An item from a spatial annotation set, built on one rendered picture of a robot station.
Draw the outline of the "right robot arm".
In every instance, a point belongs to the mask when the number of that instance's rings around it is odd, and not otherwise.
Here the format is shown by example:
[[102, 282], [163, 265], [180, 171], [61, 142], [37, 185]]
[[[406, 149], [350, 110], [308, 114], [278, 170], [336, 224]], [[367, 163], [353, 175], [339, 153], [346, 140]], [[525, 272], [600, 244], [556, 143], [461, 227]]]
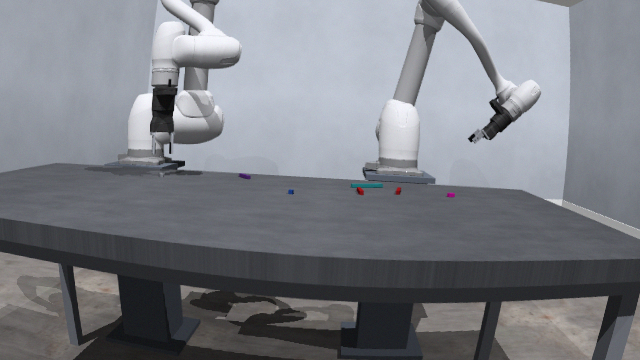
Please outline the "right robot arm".
[[[215, 5], [219, 1], [190, 0], [191, 8], [181, 0], [161, 0], [168, 12], [189, 25], [189, 33], [185, 35], [182, 23], [162, 23], [152, 47], [153, 69], [185, 67], [183, 91], [177, 96], [172, 117], [175, 144], [204, 143], [218, 137], [223, 130], [224, 114], [219, 106], [214, 107], [213, 96], [207, 91], [208, 73], [209, 69], [228, 68], [238, 63], [242, 46], [213, 25]], [[170, 142], [169, 132], [156, 132], [156, 152], [152, 154], [152, 95], [139, 95], [132, 106], [128, 152], [118, 154], [118, 164], [158, 166], [172, 162], [172, 158], [164, 156], [163, 149], [164, 144]]]

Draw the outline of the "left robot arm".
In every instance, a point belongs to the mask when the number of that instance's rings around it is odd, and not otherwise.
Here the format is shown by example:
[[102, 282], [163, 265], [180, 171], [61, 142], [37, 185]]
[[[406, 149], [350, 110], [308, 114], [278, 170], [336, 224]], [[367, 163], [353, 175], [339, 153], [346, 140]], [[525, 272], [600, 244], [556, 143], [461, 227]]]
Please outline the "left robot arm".
[[436, 33], [441, 30], [445, 20], [461, 32], [473, 46], [496, 89], [495, 94], [499, 96], [498, 102], [501, 106], [511, 99], [523, 114], [538, 101], [541, 89], [536, 82], [528, 80], [516, 86], [499, 74], [482, 36], [464, 8], [460, 6], [458, 0], [418, 1], [414, 18], [416, 26], [394, 97], [385, 103], [376, 125], [379, 160], [365, 162], [365, 169], [375, 170], [376, 174], [423, 176], [423, 172], [417, 168], [420, 119], [413, 106]]

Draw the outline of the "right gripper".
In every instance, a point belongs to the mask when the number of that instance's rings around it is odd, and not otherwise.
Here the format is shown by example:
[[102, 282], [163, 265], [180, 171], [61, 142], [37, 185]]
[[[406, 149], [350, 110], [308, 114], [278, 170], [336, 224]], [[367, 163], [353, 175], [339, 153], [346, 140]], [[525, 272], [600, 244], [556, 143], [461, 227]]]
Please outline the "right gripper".
[[[152, 154], [155, 154], [156, 132], [169, 132], [169, 154], [173, 154], [174, 121], [173, 112], [175, 96], [177, 95], [179, 69], [159, 68], [152, 70], [151, 86], [152, 95], [152, 120], [150, 122], [150, 135], [152, 135]], [[163, 95], [163, 96], [159, 96]], [[170, 96], [171, 95], [171, 96]], [[172, 96], [175, 95], [175, 96]]]

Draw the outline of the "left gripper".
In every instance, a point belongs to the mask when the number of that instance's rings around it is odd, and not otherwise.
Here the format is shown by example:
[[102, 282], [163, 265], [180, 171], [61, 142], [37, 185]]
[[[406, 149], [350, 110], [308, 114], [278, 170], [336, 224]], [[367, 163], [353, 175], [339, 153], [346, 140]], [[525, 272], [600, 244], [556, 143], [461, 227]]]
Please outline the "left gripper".
[[470, 142], [473, 141], [476, 144], [481, 138], [492, 140], [498, 132], [502, 132], [510, 123], [515, 122], [522, 115], [519, 106], [513, 100], [508, 99], [501, 106], [497, 101], [498, 98], [497, 96], [489, 102], [496, 114], [490, 119], [488, 125], [481, 131], [477, 129], [468, 138]]

